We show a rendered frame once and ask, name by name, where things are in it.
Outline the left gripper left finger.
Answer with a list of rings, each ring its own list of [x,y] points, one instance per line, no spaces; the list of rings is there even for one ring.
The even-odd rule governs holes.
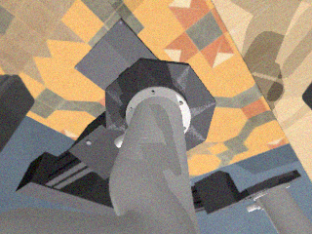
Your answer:
[[[0,152],[34,102],[34,97],[17,74],[0,75]]]

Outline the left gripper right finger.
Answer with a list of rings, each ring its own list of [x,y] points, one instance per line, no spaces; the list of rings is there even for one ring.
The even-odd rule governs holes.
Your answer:
[[[307,87],[305,92],[302,94],[302,100],[309,106],[312,110],[312,82]]]

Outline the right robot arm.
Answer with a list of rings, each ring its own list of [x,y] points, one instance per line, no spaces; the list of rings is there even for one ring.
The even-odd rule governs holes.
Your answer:
[[[252,196],[253,204],[247,205],[248,212],[265,210],[278,234],[312,234],[312,224],[283,183]]]

